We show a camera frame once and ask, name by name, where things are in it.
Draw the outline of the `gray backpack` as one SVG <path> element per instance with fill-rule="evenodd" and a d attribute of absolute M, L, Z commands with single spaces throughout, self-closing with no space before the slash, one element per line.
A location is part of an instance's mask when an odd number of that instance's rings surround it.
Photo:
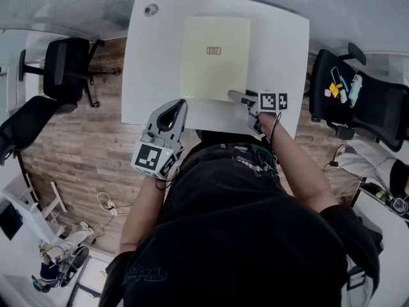
<path fill-rule="evenodd" d="M 364 227 L 371 240 L 346 248 L 346 282 L 341 289 L 341 307 L 368 307 L 379 284 L 383 235 Z"/>

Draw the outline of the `pale green plush toy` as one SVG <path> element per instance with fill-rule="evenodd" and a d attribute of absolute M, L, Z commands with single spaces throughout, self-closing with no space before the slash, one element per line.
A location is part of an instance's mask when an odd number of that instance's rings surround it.
<path fill-rule="evenodd" d="M 351 82 L 350 91 L 348 94 L 348 99 L 350 100 L 350 107 L 354 108 L 359 97 L 360 89 L 362 87 L 362 76 L 355 74 Z"/>

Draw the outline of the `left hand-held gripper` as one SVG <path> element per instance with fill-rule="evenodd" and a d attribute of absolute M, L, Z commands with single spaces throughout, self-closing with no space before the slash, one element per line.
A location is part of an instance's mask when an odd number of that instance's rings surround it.
<path fill-rule="evenodd" d="M 155 123 L 159 132 L 172 131 L 174 136 L 181 136 L 187 113 L 188 104 L 185 99 L 172 100 L 151 113 L 148 129 L 151 130 Z M 183 150 L 179 141 L 168 142 L 155 133 L 144 130 L 141 140 L 135 143 L 131 167 L 143 175 L 167 180 Z"/>

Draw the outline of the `white metal rack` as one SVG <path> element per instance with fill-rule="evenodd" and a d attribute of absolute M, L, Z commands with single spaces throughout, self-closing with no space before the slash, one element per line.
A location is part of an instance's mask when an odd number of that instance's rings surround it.
<path fill-rule="evenodd" d="M 31 184 L 27 185 L 23 177 L 14 178 L 1 191 L 3 196 L 22 216 L 23 224 L 40 240 L 49 244 L 56 242 L 66 228 L 65 225 L 57 222 L 60 212 L 56 208 L 59 207 L 64 213 L 67 213 L 56 184 L 51 182 L 51 186 L 55 197 L 43 210 L 40 210 L 38 202 L 34 201 L 33 186 Z"/>

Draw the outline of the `dark round stool seat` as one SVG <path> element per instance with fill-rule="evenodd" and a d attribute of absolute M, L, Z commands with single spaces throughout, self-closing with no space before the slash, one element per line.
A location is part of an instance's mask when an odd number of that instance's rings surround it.
<path fill-rule="evenodd" d="M 89 256 L 89 248 L 87 246 L 79 246 L 71 255 L 70 267 L 76 271 L 80 269 Z"/>

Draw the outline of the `black monitor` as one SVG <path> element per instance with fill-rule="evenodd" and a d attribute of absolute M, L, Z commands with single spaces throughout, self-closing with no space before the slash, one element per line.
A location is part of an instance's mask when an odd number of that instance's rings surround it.
<path fill-rule="evenodd" d="M 0 203 L 0 229 L 9 240 L 12 240 L 22 227 L 22 216 L 8 201 Z"/>

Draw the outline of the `waist-worn electronics pack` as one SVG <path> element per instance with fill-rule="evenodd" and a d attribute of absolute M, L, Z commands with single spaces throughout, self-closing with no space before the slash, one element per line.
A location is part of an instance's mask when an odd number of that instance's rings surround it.
<path fill-rule="evenodd" d="M 251 143 L 227 143 L 220 147 L 256 172 L 277 173 L 277 158 L 271 149 Z"/>

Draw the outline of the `person's right forearm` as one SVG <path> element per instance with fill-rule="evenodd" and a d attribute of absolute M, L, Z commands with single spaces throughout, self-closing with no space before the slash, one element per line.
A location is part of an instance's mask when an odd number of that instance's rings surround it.
<path fill-rule="evenodd" d="M 262 133 L 270 139 L 294 197 L 316 212 L 337 205 L 323 172 L 280 122 L 275 123 L 275 116 L 273 113 L 260 113 L 258 120 Z"/>

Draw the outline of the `white power strip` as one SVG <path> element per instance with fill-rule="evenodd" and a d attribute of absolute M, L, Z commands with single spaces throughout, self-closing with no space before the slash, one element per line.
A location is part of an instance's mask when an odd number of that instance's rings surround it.
<path fill-rule="evenodd" d="M 112 201 L 109 194 L 106 192 L 99 192 L 96 196 L 99 206 L 105 211 L 110 213 L 113 216 L 118 216 L 118 210 L 115 203 Z"/>

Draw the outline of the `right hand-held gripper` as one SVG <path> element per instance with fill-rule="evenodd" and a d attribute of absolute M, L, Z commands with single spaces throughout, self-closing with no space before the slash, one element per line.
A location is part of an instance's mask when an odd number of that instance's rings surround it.
<path fill-rule="evenodd" d="M 286 106 L 288 97 L 286 93 L 248 91 L 246 95 L 239 91 L 229 90 L 228 97 L 243 106 L 247 106 L 249 111 L 248 125 L 259 136 L 263 134 L 258 120 L 260 113 L 276 114 L 275 123 L 278 123 L 281 120 L 281 112 L 286 111 L 288 108 Z"/>

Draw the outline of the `person's left forearm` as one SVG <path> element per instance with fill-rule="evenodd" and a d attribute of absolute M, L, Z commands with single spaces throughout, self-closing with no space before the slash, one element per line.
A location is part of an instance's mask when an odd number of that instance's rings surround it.
<path fill-rule="evenodd" d="M 139 241 L 156 225 L 162 209 L 166 182 L 146 177 L 123 225 L 118 254 L 134 251 Z"/>

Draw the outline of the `white table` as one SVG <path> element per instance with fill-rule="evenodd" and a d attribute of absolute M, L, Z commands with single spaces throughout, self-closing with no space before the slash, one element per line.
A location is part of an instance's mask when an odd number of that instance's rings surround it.
<path fill-rule="evenodd" d="M 157 4 L 152 17 L 144 8 Z M 122 75 L 121 120 L 145 124 L 180 92 L 180 64 L 187 17 L 243 17 L 251 20 L 248 90 L 288 95 L 281 124 L 294 135 L 304 93 L 309 21 L 251 0 L 135 0 Z"/>

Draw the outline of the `black mesh office chair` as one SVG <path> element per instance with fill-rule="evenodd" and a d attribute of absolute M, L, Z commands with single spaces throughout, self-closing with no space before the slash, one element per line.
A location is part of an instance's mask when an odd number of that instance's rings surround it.
<path fill-rule="evenodd" d="M 367 58 L 354 43 L 348 44 L 348 52 L 335 55 L 329 50 L 319 51 L 313 70 L 307 75 L 309 81 L 309 112 L 312 122 L 326 121 L 337 138 L 350 140 L 356 129 L 364 129 L 379 139 L 393 152 L 400 151 L 409 141 L 409 87 L 375 79 L 353 68 L 349 60 L 366 65 Z M 355 74 L 362 76 L 362 87 L 354 108 L 350 100 L 342 104 L 339 94 L 334 98 L 324 95 L 333 82 L 331 69 L 337 67 L 346 81 L 349 91 Z"/>

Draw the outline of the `pale yellow packet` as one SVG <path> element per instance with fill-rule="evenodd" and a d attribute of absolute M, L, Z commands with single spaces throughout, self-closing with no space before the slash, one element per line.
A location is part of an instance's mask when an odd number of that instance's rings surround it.
<path fill-rule="evenodd" d="M 228 101 L 247 84 L 251 20 L 187 17 L 180 64 L 180 97 Z"/>

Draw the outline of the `person's black shirt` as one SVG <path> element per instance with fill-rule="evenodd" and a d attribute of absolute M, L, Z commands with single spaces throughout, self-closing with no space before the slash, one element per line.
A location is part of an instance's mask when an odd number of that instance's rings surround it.
<path fill-rule="evenodd" d="M 294 197 L 278 160 L 277 173 L 256 172 L 227 143 L 267 148 L 205 132 L 156 225 L 107 267 L 98 307 L 341 307 L 346 248 L 371 240 L 362 221 L 340 203 L 316 212 Z"/>

